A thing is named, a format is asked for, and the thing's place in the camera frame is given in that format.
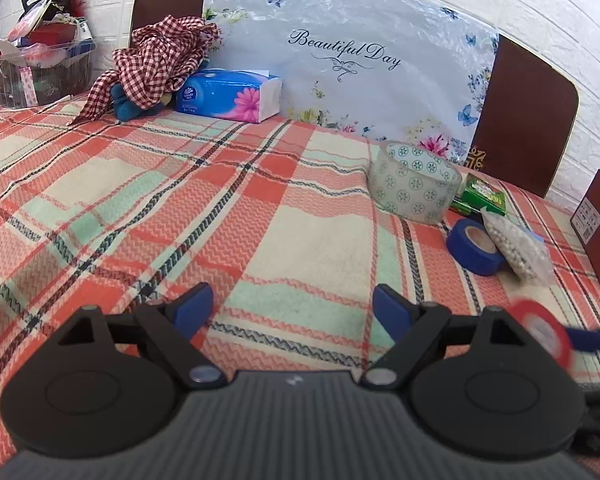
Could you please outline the red electrical tape roll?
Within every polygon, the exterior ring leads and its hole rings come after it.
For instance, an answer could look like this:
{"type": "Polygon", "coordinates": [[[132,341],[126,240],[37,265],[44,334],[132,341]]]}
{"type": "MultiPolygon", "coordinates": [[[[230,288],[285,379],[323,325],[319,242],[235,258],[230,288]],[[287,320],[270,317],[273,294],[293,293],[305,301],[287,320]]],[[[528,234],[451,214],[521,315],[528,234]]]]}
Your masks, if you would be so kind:
{"type": "Polygon", "coordinates": [[[565,370],[571,370],[573,348],[567,331],[537,301],[521,299],[514,302],[508,313],[555,359],[565,370]]]}

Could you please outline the bag of white beads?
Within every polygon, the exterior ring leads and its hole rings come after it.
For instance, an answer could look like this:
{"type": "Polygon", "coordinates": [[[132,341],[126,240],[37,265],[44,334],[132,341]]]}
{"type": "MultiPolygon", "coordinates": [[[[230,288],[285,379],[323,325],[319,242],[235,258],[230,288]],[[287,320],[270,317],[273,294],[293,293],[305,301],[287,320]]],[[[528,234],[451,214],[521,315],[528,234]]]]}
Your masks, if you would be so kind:
{"type": "Polygon", "coordinates": [[[542,240],[486,207],[480,214],[486,232],[522,282],[543,286],[554,283],[554,266],[542,240]]]}

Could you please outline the blue tape roll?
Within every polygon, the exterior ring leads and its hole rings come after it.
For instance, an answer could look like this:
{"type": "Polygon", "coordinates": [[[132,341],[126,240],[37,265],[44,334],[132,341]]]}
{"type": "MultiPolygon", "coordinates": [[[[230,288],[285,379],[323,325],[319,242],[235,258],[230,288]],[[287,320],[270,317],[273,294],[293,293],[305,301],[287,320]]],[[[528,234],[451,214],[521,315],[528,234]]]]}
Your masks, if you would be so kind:
{"type": "Polygon", "coordinates": [[[462,219],[455,222],[445,246],[454,260],[473,274],[492,276],[505,263],[486,229],[474,220],[462,219]]]}

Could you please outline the green box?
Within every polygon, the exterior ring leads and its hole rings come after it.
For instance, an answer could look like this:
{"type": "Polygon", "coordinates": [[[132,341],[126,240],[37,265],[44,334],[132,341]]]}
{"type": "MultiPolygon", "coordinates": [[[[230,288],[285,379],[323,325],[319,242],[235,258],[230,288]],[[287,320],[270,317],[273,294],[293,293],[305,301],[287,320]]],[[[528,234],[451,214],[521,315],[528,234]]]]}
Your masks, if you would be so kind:
{"type": "Polygon", "coordinates": [[[474,174],[466,174],[463,184],[452,200],[451,208],[463,216],[478,214],[482,208],[506,215],[506,197],[503,191],[474,174]]]}

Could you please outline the clear patterned packing tape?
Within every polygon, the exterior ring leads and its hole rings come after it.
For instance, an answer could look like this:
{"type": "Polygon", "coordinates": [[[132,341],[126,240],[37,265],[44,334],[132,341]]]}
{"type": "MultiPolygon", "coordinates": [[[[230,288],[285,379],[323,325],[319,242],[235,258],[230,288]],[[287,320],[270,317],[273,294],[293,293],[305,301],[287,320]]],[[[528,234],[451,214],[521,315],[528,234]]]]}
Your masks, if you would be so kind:
{"type": "Polygon", "coordinates": [[[451,207],[463,177],[445,158],[424,148],[384,141],[370,165],[370,195],[399,217],[437,224],[451,207]]]}

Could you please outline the blue plush toy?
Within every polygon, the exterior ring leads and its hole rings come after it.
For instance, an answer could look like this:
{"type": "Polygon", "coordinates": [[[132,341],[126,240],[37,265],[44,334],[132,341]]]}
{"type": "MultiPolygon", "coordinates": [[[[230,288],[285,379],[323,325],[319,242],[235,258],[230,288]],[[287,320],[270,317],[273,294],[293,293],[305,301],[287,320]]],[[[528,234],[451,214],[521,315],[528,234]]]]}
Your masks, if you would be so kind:
{"type": "Polygon", "coordinates": [[[172,93],[164,94],[157,104],[144,110],[128,98],[124,93],[120,82],[117,82],[112,86],[110,94],[114,116],[116,116],[117,120],[120,120],[120,122],[129,122],[132,119],[145,116],[155,116],[166,108],[172,100],[172,93]]]}

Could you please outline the blue tissue pack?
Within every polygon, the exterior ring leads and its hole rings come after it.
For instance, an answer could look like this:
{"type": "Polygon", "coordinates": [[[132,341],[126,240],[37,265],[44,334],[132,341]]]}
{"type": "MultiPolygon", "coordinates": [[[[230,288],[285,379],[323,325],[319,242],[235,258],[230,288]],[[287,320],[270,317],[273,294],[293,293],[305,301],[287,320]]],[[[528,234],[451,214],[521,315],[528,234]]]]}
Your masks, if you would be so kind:
{"type": "Polygon", "coordinates": [[[283,81],[277,76],[206,68],[175,93],[175,110],[189,115],[260,124],[280,112],[283,81]]]}

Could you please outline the clear bin with clutter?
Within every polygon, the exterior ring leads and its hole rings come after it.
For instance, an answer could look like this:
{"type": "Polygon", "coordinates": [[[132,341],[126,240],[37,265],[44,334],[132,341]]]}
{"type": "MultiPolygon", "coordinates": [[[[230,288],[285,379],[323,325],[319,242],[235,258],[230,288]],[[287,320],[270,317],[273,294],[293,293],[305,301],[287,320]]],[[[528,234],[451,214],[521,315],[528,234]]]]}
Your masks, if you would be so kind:
{"type": "Polygon", "coordinates": [[[84,18],[0,39],[0,106],[36,107],[88,89],[96,44],[84,18]]]}

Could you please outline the red checkered cloth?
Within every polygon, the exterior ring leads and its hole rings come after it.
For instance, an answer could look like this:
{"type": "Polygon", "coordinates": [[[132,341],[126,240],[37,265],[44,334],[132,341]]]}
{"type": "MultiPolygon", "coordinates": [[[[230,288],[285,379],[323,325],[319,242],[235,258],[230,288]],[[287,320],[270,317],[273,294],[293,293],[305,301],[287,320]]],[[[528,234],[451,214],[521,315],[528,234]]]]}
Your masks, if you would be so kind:
{"type": "Polygon", "coordinates": [[[115,84],[120,84],[134,105],[148,110],[165,94],[181,88],[220,38],[219,26],[198,16],[168,15],[158,23],[133,30],[131,44],[114,51],[114,67],[94,81],[72,122],[90,122],[105,114],[111,107],[115,84]]]}

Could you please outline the floral plastic bag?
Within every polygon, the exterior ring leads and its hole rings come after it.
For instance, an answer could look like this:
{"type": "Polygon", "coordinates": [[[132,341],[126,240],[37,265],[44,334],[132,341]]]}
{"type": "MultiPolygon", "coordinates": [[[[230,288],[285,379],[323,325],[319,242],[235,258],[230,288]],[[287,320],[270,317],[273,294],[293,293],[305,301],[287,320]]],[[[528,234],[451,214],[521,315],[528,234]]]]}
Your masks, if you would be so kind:
{"type": "Polygon", "coordinates": [[[467,158],[496,29],[434,0],[204,0],[211,63],[282,80],[288,118],[467,158]]]}

